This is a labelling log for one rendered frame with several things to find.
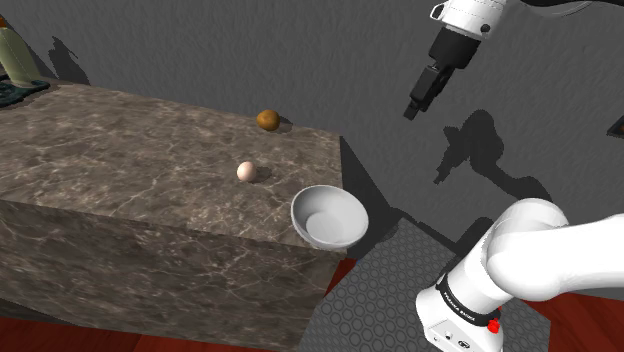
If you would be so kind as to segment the brown round potato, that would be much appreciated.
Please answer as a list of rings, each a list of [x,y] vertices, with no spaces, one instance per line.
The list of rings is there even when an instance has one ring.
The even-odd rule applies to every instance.
[[[266,131],[275,131],[279,128],[281,118],[274,110],[263,110],[256,117],[257,125]]]

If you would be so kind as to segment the pale egg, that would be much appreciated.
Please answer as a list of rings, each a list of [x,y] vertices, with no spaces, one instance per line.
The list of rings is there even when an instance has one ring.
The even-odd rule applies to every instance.
[[[257,176],[257,167],[251,161],[242,162],[236,170],[236,175],[242,182],[251,182]]]

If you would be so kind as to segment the white bowl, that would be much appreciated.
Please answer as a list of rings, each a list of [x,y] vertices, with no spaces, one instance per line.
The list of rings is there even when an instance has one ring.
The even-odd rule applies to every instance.
[[[299,236],[324,250],[346,250],[366,234],[369,216],[351,193],[331,185],[313,185],[292,199],[290,215]]]

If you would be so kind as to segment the pale green vase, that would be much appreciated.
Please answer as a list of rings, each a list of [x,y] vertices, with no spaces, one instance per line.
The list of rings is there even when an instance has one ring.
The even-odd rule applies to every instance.
[[[34,87],[34,81],[41,78],[27,45],[7,27],[3,17],[0,17],[0,64],[16,86]]]

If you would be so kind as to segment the dark green tray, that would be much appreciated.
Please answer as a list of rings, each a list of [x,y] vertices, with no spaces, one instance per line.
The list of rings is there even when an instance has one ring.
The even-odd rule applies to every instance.
[[[0,108],[22,102],[27,96],[46,90],[50,84],[45,81],[33,81],[33,87],[17,87],[9,82],[0,82]]]

